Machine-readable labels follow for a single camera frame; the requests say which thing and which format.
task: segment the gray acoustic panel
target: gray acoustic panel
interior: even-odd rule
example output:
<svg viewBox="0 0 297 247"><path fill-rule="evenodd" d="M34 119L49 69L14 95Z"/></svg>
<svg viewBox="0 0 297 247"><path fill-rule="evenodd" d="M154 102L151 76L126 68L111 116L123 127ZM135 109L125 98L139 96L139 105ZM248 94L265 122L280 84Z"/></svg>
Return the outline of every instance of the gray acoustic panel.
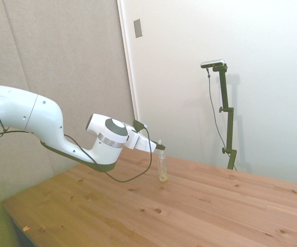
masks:
<svg viewBox="0 0 297 247"><path fill-rule="evenodd" d="M4 2L28 88L60 106L66 134L91 149L93 113L132 123L117 1ZM55 174L76 165L48 155Z"/></svg>
<svg viewBox="0 0 297 247"><path fill-rule="evenodd" d="M0 85L27 90L27 82L0 1ZM31 134L5 134L0 138L0 202L53 176L47 151ZM0 205L0 247L18 242L5 210Z"/></svg>

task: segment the silver ring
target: silver ring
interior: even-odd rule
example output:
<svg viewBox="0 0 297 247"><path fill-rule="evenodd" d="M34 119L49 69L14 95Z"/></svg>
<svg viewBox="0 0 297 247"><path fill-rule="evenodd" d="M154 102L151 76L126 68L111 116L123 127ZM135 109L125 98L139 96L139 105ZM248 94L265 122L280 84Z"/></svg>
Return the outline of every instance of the silver ring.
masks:
<svg viewBox="0 0 297 247"><path fill-rule="evenodd" d="M101 134L101 133L99 133L98 138L103 143L105 143L106 145L111 146L113 148L122 148L124 146L124 143L117 143L113 140L109 140L107 137L103 136L103 134Z"/></svg>

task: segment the wood grain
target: wood grain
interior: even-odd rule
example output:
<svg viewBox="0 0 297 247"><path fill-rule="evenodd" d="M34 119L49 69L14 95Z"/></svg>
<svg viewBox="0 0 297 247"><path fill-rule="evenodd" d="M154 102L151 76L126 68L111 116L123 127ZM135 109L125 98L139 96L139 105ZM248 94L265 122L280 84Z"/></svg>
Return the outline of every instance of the wood grain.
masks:
<svg viewBox="0 0 297 247"><path fill-rule="evenodd" d="M156 156L118 183L78 165L3 202L36 246L297 247L297 184ZM149 154L125 149L110 172L144 171Z"/></svg>

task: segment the black metal stand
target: black metal stand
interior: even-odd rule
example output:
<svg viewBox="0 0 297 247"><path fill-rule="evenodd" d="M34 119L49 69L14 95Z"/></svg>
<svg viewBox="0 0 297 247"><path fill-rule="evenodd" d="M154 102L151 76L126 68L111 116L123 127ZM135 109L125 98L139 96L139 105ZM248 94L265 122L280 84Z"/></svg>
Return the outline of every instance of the black metal stand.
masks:
<svg viewBox="0 0 297 247"><path fill-rule="evenodd" d="M220 78L222 107L219 108L219 112L228 112L226 149L222 148L222 153L228 153L230 155L227 169L233 169L237 151L232 149L234 108L229 107L229 101L227 97L227 86L226 86L226 75L225 75L225 73L227 72L227 64L213 67L213 71L219 72L219 78Z"/></svg>

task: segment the white wall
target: white wall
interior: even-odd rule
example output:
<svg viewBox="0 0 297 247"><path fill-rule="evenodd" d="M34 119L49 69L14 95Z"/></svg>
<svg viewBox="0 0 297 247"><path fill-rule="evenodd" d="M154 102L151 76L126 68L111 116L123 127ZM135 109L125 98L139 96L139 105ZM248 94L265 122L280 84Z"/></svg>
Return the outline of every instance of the white wall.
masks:
<svg viewBox="0 0 297 247"><path fill-rule="evenodd" d="M138 118L167 154L227 166L200 68L225 59L238 170L297 183L297 1L120 2ZM218 110L213 72L212 95ZM226 139L227 115L216 115Z"/></svg>

